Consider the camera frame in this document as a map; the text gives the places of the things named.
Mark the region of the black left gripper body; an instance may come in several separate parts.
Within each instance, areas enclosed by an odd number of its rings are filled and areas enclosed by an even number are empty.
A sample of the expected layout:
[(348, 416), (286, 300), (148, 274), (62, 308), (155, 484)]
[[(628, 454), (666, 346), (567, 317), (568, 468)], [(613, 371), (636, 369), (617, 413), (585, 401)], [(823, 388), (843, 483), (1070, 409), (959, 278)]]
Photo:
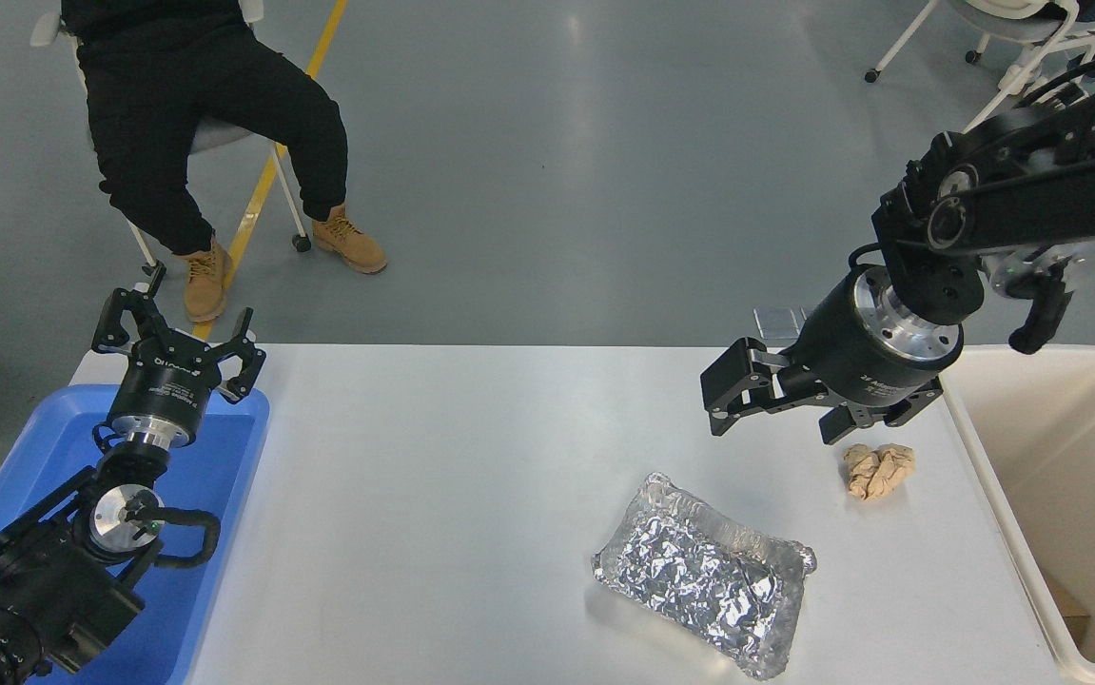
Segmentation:
[(110, 425), (124, 432), (145, 418), (196, 432), (209, 394), (221, 381), (207, 347), (193, 342), (147, 340), (132, 346), (129, 368), (110, 407)]

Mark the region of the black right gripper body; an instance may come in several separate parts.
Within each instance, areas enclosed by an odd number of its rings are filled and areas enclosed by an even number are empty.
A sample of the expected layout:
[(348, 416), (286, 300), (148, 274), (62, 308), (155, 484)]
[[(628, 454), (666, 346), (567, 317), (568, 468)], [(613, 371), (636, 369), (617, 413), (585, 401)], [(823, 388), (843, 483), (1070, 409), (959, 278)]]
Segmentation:
[(886, 407), (937, 378), (942, 326), (912, 316), (888, 272), (849, 272), (785, 355), (840, 398)]

